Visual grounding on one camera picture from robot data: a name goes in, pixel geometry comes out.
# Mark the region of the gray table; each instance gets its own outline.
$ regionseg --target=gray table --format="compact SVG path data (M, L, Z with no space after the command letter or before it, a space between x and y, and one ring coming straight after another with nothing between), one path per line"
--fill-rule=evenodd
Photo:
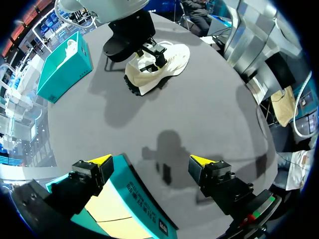
M156 41L189 46L185 71L162 89L137 97L123 79L127 61L106 66L102 47L112 35L110 28L95 29L84 37L93 72L49 106L50 142L63 172L80 159L125 153L179 227L179 238L215 238L232 220L199 192L187 172L189 155L231 163L258 194L277 174L273 139L235 70L184 28L152 18Z

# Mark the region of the white cable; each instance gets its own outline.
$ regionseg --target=white cable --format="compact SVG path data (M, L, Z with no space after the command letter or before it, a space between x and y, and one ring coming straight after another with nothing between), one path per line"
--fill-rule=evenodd
M56 16L58 17L58 19L60 19L61 21L66 22L66 23L68 23L68 24L70 24L70 25L73 25L73 26L78 27L78 28L81 28L81 29L89 28L89 27L91 27L91 26L94 24L94 21L95 21L95 19L96 19L95 17L92 18L92 22L91 22L91 24L88 25L88 26L81 26L81 25L79 25L79 24L76 24L76 23L74 23L74 22L72 22L72 21L69 21L69 20L65 19L63 16L61 16L61 14L60 14L60 12L59 12L58 3L59 3L59 0L55 0L55 3L54 3L54 12L55 12Z
M299 137L301 137L301 138L310 138L310 137L314 136L314 135L317 133L317 131L315 130L315 131L312 132L311 134L303 135L303 134L301 134L301 133L298 131L298 129L297 129L297 127L296 127L296 112L297 112L299 100L300 100L300 97L301 97L301 95L302 95L302 93L303 93L303 91L304 91L306 85L308 84L308 82L309 82L309 80L310 80L312 74L313 74L312 71L310 71L308 77L306 78L306 80L305 80L303 86L302 86L301 89L300 89L300 92L299 92L298 97L297 97L297 100L296 100L296 106L295 106L295 111L294 111L294 129L295 129L295 131L296 131L296 134L297 134Z

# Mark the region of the teal tissue box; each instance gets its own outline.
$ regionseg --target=teal tissue box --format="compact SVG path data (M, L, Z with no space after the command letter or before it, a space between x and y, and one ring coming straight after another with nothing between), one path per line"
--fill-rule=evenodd
M77 52L64 62L67 41L78 43ZM37 94L55 103L76 82L92 71L89 47L79 32L74 33L59 45L45 60L40 76Z

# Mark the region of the seated person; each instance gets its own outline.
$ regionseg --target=seated person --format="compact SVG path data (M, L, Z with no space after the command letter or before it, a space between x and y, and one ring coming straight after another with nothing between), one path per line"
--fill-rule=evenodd
M207 16L205 0L180 0L189 18L200 29L199 37L207 36L211 19Z

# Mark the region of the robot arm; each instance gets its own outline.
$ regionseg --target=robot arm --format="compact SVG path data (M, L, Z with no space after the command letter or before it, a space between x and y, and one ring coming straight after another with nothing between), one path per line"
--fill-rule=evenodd
M155 65L162 68L167 61L164 47L153 40L155 28L149 12L142 10L150 0L56 0L58 6L67 12L75 12L85 7L100 23L110 23L114 35L104 45L104 53L114 62L129 58L134 52L140 57L143 51L153 55Z

